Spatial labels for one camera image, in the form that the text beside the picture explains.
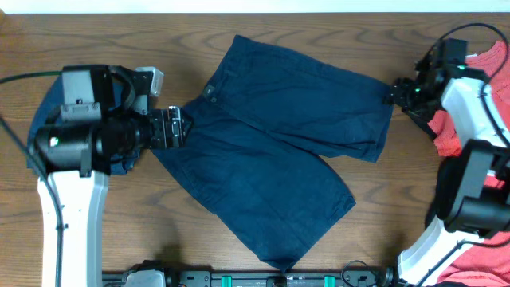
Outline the navy blue shorts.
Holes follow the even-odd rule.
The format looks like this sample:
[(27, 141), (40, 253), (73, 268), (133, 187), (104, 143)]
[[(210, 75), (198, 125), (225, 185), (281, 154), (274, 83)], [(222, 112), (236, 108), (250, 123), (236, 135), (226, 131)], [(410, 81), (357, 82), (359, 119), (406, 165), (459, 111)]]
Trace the navy blue shorts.
[(372, 77), (236, 36), (183, 107), (182, 147), (155, 153), (260, 261), (291, 269), (355, 199), (326, 158), (375, 162), (393, 108)]

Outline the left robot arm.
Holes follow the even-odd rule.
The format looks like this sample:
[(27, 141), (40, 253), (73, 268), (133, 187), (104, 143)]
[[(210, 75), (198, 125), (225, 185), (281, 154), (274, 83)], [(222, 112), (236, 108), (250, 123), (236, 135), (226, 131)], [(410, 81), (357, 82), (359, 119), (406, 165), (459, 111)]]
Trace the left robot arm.
[(63, 101), (29, 146), (39, 171), (43, 286), (102, 283), (102, 217), (111, 167), (143, 150), (181, 147), (180, 108), (153, 109), (163, 73), (118, 65), (62, 69)]

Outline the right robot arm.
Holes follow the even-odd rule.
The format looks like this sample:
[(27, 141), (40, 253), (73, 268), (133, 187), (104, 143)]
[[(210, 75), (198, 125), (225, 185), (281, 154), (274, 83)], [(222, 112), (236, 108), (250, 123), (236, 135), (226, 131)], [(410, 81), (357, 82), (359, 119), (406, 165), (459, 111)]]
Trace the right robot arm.
[(415, 120), (446, 111), (461, 142), (437, 174), (433, 217), (398, 255), (388, 286), (431, 286), (474, 246), (509, 229), (509, 131), (492, 100), (489, 77), (467, 66), (467, 43), (441, 39), (420, 60), (414, 79), (398, 78), (386, 99)]

